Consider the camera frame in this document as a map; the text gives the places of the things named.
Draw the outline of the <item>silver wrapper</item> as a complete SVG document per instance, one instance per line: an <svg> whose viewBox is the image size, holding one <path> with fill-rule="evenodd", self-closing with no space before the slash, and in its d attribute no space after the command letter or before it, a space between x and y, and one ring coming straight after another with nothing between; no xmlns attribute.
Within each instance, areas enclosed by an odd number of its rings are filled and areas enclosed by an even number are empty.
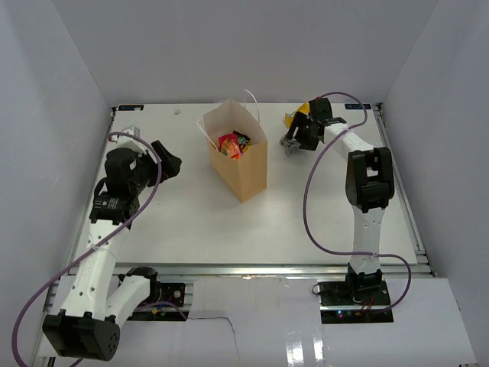
<svg viewBox="0 0 489 367"><path fill-rule="evenodd" d="M280 139L280 145L283 147L286 156L291 156L300 149L300 143L298 141L288 139L286 136Z"/></svg>

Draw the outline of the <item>purple M&M's packet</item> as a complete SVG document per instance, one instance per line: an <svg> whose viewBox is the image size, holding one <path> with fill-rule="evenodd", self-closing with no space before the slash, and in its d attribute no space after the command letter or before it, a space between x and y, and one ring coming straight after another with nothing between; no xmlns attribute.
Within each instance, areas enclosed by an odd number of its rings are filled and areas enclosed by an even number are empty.
<svg viewBox="0 0 489 367"><path fill-rule="evenodd" d="M247 135L237 131L233 131L232 133L236 136L236 141L239 148L241 150L244 150L245 147L250 143L251 139Z"/></svg>

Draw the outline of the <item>orange fruit candy bag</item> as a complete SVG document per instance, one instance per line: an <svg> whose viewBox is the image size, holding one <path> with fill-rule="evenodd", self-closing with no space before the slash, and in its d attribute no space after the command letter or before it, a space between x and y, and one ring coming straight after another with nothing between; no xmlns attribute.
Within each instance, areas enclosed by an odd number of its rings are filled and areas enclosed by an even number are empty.
<svg viewBox="0 0 489 367"><path fill-rule="evenodd" d="M241 149L237 142L234 141L225 141L221 146L220 152L226 157L234 160L238 160L242 156Z"/></svg>

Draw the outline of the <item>small magenta wrapper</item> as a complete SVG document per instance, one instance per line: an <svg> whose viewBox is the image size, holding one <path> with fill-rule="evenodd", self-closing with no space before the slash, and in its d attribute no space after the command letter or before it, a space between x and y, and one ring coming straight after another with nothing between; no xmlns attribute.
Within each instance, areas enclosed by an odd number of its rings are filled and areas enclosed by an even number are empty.
<svg viewBox="0 0 489 367"><path fill-rule="evenodd" d="M233 133L228 133L228 134L225 134L225 135L222 135L221 137L219 137L219 147L221 147L225 141L234 141L236 142L237 141L237 135L233 134Z"/></svg>

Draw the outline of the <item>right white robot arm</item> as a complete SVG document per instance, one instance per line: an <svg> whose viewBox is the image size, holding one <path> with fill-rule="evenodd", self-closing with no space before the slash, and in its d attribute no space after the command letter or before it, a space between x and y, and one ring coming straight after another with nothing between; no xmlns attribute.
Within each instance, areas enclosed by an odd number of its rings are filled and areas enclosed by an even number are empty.
<svg viewBox="0 0 489 367"><path fill-rule="evenodd" d="M314 151L320 142L333 147L346 161L345 195L354 213L353 249L329 250L320 245L307 221L309 187L319 161L315 161L303 194L303 223L306 234L320 250L331 255L348 256L345 295L353 304L364 304L373 291L381 288L383 275L379 261L381 223L385 209L394 196L393 160L390 149L375 147L353 132L341 117L332 113L326 97L307 103L308 110L297 109L280 145L286 154L298 150Z"/></svg>

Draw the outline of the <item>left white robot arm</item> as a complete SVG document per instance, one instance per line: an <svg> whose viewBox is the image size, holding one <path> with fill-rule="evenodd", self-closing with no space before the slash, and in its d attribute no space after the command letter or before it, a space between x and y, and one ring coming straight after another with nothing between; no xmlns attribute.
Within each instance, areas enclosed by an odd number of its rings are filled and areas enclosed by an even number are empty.
<svg viewBox="0 0 489 367"><path fill-rule="evenodd" d="M125 321L137 308L160 300L158 273L151 267L120 276L114 292L109 286L133 217L143 207L139 196L178 175L181 163L160 141L145 148L128 136L118 136L115 149L106 154L105 176L94 189L86 253L60 310L42 325L57 355L111 360Z"/></svg>

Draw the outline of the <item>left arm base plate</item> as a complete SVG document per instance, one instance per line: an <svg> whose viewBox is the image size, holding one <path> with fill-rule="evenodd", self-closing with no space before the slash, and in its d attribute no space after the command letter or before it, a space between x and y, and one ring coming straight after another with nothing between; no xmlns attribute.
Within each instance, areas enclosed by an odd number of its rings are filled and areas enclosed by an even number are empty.
<svg viewBox="0 0 489 367"><path fill-rule="evenodd" d="M159 298L156 307L146 307L133 313L130 321L185 321L188 311L184 311L186 285L184 283L159 283Z"/></svg>

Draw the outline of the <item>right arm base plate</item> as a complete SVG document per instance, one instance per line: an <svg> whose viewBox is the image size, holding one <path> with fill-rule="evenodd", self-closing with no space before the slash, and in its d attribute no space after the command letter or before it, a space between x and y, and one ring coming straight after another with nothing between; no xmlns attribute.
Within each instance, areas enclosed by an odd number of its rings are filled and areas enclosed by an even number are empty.
<svg viewBox="0 0 489 367"><path fill-rule="evenodd" d="M385 281L376 289L353 295L345 281L325 281L313 285L313 295L319 298L323 325L392 323L393 311Z"/></svg>

